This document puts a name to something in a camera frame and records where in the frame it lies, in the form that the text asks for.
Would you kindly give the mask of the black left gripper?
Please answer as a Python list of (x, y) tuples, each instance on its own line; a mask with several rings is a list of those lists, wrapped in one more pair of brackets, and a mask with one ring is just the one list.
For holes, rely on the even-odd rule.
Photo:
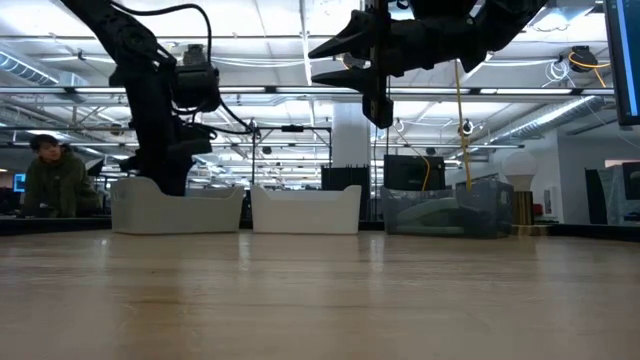
[(193, 157), (212, 151), (213, 129), (177, 115), (145, 123), (141, 130), (132, 118), (128, 126), (141, 144), (133, 156), (119, 161), (120, 168), (142, 170), (142, 176), (153, 180), (165, 195), (184, 196)]

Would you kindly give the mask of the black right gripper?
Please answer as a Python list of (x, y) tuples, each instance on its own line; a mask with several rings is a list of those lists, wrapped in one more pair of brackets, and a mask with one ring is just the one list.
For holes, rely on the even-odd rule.
[(311, 59), (367, 50), (370, 68), (349, 68), (316, 74), (314, 83), (353, 89), (363, 96), (363, 112), (378, 128), (393, 122), (393, 102), (387, 79), (409, 70), (473, 56), (477, 28), (473, 1), (407, 1), (410, 20), (393, 20), (386, 1), (375, 1), (365, 11), (353, 10), (344, 29), (311, 50)]

